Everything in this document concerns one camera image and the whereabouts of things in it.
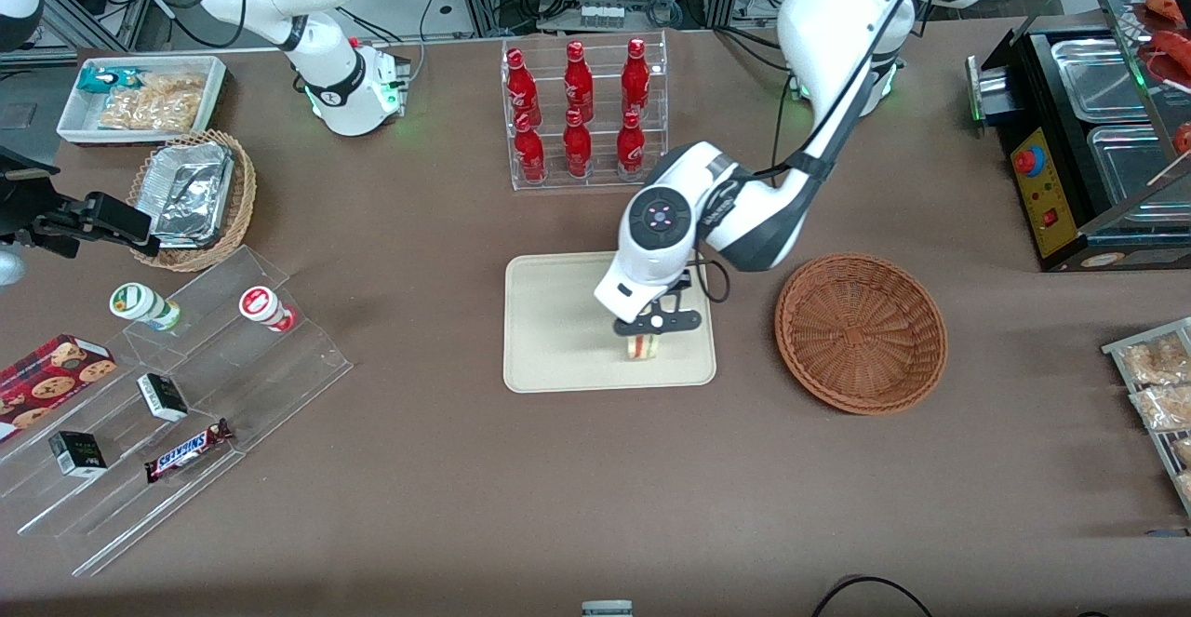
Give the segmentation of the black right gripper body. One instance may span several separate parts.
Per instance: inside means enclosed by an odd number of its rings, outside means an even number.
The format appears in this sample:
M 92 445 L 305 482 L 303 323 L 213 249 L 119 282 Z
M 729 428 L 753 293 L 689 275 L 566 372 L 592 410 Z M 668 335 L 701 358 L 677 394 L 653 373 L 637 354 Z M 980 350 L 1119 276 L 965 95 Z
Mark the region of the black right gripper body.
M 1 235 L 4 244 L 21 244 L 54 251 L 48 236 L 35 225 L 60 208 L 51 177 L 60 168 L 27 158 L 1 147 Z

